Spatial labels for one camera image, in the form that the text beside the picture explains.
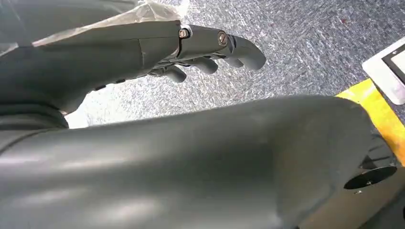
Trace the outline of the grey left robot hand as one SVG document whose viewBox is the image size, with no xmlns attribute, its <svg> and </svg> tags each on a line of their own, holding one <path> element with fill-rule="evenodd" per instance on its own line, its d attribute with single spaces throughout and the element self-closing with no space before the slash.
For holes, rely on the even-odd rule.
<svg viewBox="0 0 405 229">
<path fill-rule="evenodd" d="M 405 226 L 405 181 L 359 104 L 286 96 L 71 129 L 85 96 L 215 59 L 260 69 L 250 41 L 179 21 L 89 29 L 0 57 L 3 229 L 300 229 L 343 191 L 336 222 Z"/>
</svg>

